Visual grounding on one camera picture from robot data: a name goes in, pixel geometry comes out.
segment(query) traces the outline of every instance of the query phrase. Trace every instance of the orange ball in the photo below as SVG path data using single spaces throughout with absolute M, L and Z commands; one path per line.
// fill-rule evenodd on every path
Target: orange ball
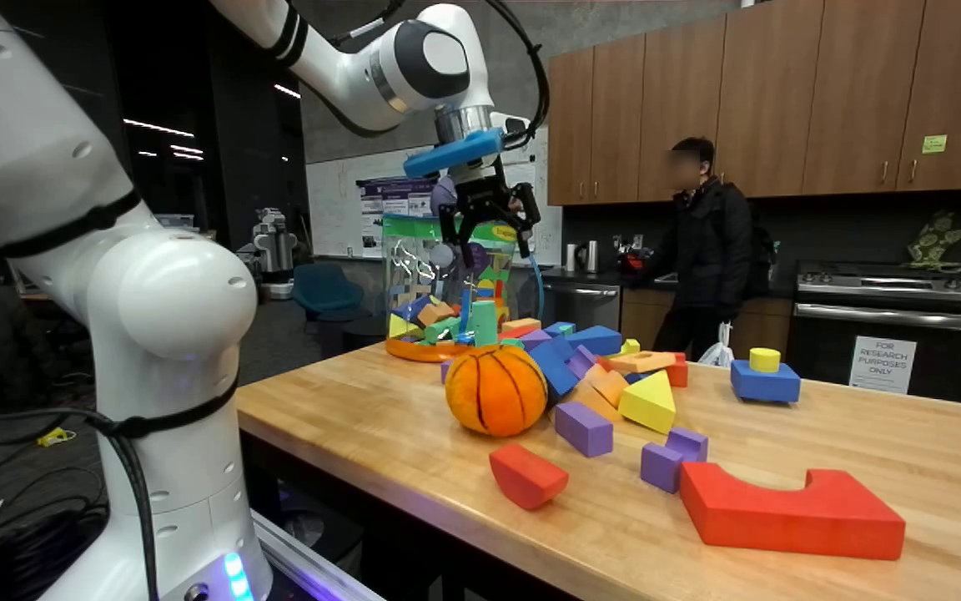
M 541 420 L 549 381 L 521 347 L 478 347 L 451 363 L 445 399 L 468 430 L 513 437 Z

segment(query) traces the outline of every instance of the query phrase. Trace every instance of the butcher block countertop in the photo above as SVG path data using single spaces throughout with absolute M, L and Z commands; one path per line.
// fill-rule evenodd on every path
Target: butcher block countertop
M 241 388 L 241 429 L 579 599 L 961 599 L 961 403 L 806 381 L 794 406 L 741 403 L 727 371 L 690 366 L 679 429 L 735 479 L 800 491 L 808 468 L 856 473 L 904 521 L 898 560 L 708 549 L 679 493 L 642 481 L 642 446 L 586 458 L 546 417 L 513 437 L 571 473 L 541 506 L 512 505 L 492 441 L 459 429 L 440 366 L 382 345 Z

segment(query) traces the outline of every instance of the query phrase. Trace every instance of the chair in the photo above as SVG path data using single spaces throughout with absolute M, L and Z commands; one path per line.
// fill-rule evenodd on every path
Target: chair
M 292 301 L 319 325 L 321 357 L 375 341 L 375 317 L 364 295 L 336 264 L 293 268 Z

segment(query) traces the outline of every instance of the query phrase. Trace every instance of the black jacket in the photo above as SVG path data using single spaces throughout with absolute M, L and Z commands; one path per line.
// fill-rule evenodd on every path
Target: black jacket
M 735 184 L 708 179 L 675 196 L 675 220 L 661 236 L 650 277 L 679 269 L 675 307 L 717 309 L 735 319 L 748 291 L 752 209 Z

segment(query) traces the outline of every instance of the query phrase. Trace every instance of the man's hair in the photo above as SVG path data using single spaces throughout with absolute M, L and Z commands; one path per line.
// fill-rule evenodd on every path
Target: man's hair
M 672 160 L 679 158 L 713 164 L 713 145 L 708 136 L 686 136 L 672 148 Z

